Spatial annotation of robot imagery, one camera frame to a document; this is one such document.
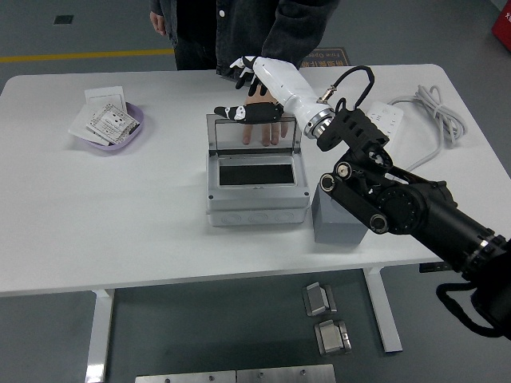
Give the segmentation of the person's right hand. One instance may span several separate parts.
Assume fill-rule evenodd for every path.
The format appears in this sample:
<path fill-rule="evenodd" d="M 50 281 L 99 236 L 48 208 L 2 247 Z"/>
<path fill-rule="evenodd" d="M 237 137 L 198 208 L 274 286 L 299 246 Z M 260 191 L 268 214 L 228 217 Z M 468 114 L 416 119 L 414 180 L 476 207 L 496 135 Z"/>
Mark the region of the person's right hand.
<path fill-rule="evenodd" d="M 151 11 L 149 14 L 149 19 L 155 32 L 161 36 L 165 36 L 166 28 L 164 17 Z"/>

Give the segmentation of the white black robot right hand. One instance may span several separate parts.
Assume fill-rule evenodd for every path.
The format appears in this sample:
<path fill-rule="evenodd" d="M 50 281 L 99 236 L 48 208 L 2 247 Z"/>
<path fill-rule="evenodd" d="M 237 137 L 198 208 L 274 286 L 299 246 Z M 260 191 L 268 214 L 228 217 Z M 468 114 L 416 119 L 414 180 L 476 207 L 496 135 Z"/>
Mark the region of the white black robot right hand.
<path fill-rule="evenodd" d="M 216 107 L 215 114 L 240 124 L 266 124 L 278 121 L 283 113 L 289 113 L 309 138 L 318 138 L 334 119 L 333 109 L 319 99 L 292 63 L 266 57 L 243 56 L 234 61 L 232 66 L 241 68 L 243 75 L 252 74 L 277 103 Z"/>

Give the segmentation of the person's left hand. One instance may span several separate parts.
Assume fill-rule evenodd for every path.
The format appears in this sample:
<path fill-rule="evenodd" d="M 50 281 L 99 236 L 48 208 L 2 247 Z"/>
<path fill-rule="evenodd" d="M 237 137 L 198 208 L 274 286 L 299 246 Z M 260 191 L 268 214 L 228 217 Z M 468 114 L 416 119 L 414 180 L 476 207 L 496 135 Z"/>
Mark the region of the person's left hand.
<path fill-rule="evenodd" d="M 269 93 L 266 92 L 264 95 L 261 94 L 262 86 L 258 85 L 256 87 L 256 91 L 252 96 L 247 96 L 245 105 L 262 103 L 262 102 L 271 102 L 272 104 L 276 104 L 277 100 Z M 252 140 L 252 125 L 245 125 L 243 129 L 242 135 L 242 143 L 247 145 Z M 261 142 L 263 146 L 269 145 L 277 145 L 279 141 L 287 136 L 288 132 L 288 123 L 287 122 L 277 122 L 271 124 L 262 124 L 260 125 L 260 133 L 261 133 Z"/>

